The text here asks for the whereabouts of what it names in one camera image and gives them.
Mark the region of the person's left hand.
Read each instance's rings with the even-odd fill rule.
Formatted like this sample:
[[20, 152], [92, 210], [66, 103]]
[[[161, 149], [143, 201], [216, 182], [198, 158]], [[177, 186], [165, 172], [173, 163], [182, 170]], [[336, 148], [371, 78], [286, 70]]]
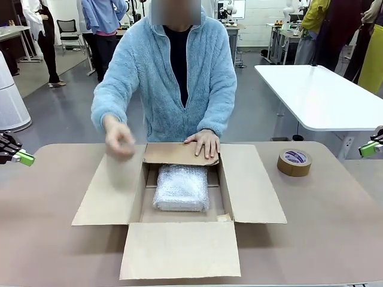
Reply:
[[189, 136], [184, 144], [196, 143], [194, 151], [195, 156], [203, 154], [206, 159], [214, 158], [220, 153], [220, 139], [209, 129], [203, 129], [191, 136]]

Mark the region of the person's right hand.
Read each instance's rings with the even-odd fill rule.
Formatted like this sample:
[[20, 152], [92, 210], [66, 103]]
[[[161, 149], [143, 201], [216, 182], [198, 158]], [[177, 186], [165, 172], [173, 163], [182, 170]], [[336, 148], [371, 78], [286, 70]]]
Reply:
[[118, 161], [128, 161], [135, 154], [135, 138], [126, 123], [107, 114], [103, 118], [107, 153]]

